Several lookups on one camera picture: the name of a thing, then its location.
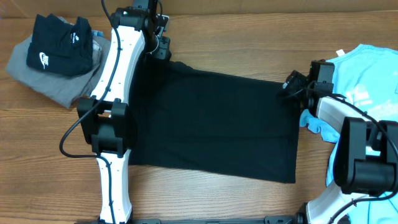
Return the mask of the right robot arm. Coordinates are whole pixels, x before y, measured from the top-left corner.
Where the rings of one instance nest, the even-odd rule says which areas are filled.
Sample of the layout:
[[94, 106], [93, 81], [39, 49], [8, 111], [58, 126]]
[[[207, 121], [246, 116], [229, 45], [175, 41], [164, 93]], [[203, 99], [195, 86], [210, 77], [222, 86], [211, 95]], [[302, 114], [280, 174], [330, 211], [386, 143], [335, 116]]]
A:
[[318, 119], [339, 132], [333, 181], [295, 215], [270, 217], [274, 223], [349, 223], [347, 214], [361, 202], [397, 195], [397, 122], [376, 120], [333, 92], [335, 66], [313, 60], [308, 75], [294, 70], [278, 96], [298, 100]]

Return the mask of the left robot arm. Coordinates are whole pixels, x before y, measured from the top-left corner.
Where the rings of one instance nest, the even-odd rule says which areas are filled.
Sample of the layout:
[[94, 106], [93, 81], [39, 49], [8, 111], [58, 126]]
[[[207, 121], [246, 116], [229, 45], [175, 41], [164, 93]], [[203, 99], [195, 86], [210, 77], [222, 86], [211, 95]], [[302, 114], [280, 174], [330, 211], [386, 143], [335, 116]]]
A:
[[101, 176], [102, 206], [97, 223], [131, 223], [128, 162], [136, 142], [136, 122], [129, 107], [134, 74], [146, 57], [168, 60], [169, 25], [158, 0], [134, 1], [109, 15], [108, 56], [89, 98], [77, 107], [85, 141], [92, 147]]

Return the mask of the black t-shirt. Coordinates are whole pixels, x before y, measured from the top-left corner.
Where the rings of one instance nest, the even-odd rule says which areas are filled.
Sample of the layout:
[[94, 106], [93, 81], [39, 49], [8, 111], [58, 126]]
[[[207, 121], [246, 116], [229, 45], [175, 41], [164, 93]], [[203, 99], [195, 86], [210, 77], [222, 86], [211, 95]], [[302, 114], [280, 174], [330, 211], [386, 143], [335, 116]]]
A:
[[300, 103], [281, 85], [147, 58], [134, 73], [132, 165], [293, 184]]

